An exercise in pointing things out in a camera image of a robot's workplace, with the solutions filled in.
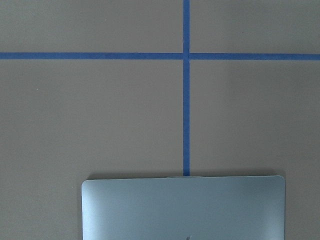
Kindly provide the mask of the silver closed laptop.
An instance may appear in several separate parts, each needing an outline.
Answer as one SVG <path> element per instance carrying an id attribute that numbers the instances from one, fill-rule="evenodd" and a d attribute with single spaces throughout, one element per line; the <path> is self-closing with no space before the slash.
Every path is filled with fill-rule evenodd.
<path id="1" fill-rule="evenodd" d="M 282 176 L 86 180 L 85 240 L 283 240 Z"/>

